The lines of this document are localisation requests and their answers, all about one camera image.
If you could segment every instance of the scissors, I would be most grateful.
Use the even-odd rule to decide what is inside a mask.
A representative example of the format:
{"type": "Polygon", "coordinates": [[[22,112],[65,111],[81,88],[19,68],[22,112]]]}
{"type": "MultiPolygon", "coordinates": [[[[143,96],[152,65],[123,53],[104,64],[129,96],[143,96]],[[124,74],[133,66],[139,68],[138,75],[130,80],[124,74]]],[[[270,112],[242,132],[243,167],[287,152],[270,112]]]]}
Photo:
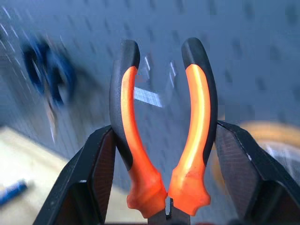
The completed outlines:
{"type": "Polygon", "coordinates": [[[135,41],[121,43],[114,65],[109,92],[109,113],[116,145],[132,181],[127,197],[130,209],[139,210],[148,224],[181,221],[190,224],[198,208],[210,204],[204,186],[204,171],[215,140],[218,99],[206,51],[197,38],[182,46],[191,100],[191,121],[187,143],[173,170],[167,192],[161,174],[147,156],[138,133],[134,110],[134,86],[140,62],[135,41]],[[165,214],[165,199],[171,199],[170,214],[165,214]]]}
{"type": "Polygon", "coordinates": [[[75,72],[67,58],[55,51],[43,40],[32,39],[22,47],[25,67],[31,83],[45,97],[45,108],[50,123],[52,139],[57,133],[56,106],[65,102],[60,87],[67,89],[65,101],[70,101],[75,89],[75,72]]]}

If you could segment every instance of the pegboard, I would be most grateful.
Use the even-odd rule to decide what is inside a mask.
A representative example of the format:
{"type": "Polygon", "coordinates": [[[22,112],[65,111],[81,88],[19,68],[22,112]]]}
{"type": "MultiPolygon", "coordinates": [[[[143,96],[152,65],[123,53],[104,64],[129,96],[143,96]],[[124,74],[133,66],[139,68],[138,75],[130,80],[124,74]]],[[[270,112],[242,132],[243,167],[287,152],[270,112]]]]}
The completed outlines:
{"type": "MultiPolygon", "coordinates": [[[[113,60],[120,41],[128,38],[141,51],[143,79],[135,87],[138,128],[166,187],[188,135],[189,91],[180,48],[189,37],[199,38],[207,51],[219,114],[228,122],[275,120],[300,126],[299,1],[2,0],[0,7],[1,124],[66,158],[95,129],[110,124],[113,60]],[[59,111],[55,144],[43,99],[22,62],[20,45],[32,36],[63,49],[76,67],[75,101],[59,111]]],[[[216,197],[197,218],[223,223],[235,214],[224,210],[223,196],[209,176],[216,197]],[[222,216],[212,216],[214,211],[222,216]]],[[[127,179],[117,155],[114,183],[129,189],[127,179]]]]}

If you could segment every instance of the orange handle grip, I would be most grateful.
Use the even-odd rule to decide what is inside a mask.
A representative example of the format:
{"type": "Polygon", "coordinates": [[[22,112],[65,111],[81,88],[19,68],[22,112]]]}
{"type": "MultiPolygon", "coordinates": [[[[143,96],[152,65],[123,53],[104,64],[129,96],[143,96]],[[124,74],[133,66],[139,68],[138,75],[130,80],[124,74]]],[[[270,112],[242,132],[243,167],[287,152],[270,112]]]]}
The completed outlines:
{"type": "Polygon", "coordinates": [[[138,133],[134,110],[134,87],[140,54],[134,41],[121,45],[110,85],[110,119],[118,150],[132,181],[127,205],[149,218],[165,208],[167,193],[161,174],[152,165],[138,133]]]}
{"type": "Polygon", "coordinates": [[[216,85],[205,49],[196,38],[182,46],[191,98],[191,122],[187,143],[173,170],[168,195],[176,208],[194,216],[210,204],[204,171],[215,140],[218,116],[216,85]]]}

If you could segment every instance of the blue marker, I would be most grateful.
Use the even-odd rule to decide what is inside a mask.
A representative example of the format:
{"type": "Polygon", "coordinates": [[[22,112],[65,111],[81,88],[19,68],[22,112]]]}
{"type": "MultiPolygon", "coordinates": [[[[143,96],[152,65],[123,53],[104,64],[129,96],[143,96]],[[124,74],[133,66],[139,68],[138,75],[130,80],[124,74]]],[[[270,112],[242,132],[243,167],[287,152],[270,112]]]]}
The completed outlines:
{"type": "Polygon", "coordinates": [[[6,188],[0,192],[0,206],[14,199],[28,188],[28,182],[26,180],[19,180],[16,184],[6,188]]]}

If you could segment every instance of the pliers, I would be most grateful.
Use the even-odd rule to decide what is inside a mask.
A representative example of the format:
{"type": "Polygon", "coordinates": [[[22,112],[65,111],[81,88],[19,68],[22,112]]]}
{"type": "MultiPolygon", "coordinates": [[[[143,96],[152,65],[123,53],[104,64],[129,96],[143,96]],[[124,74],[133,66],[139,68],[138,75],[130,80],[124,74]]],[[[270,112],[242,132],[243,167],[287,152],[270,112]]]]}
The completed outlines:
{"type": "Polygon", "coordinates": [[[175,220],[190,224],[190,216],[194,216],[198,208],[210,204],[210,195],[204,186],[204,171],[216,136],[216,85],[200,40],[189,38],[181,51],[190,92],[191,121],[186,146],[173,170],[168,193],[161,174],[147,156],[135,121],[134,86],[140,63],[135,41],[121,43],[110,84],[111,125],[132,181],[127,205],[139,210],[149,224],[175,220]],[[171,199],[168,216],[165,214],[167,196],[171,199]]]}

